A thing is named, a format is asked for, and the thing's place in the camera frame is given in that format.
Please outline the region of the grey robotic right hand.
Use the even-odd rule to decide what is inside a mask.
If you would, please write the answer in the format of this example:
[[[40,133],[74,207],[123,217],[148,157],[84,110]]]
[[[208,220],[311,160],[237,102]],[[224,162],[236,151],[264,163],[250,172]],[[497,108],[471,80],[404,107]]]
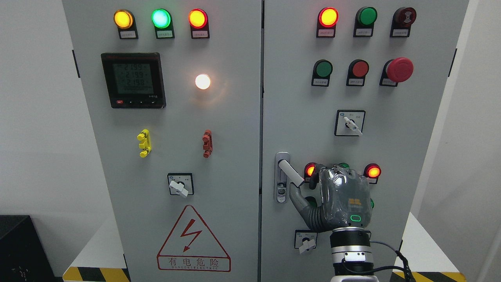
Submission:
[[[343,227],[367,228],[371,220],[368,179],[350,168],[327,168],[316,164],[310,185],[320,185],[322,203],[311,207],[301,190],[294,187],[289,197],[313,232],[322,233]]]

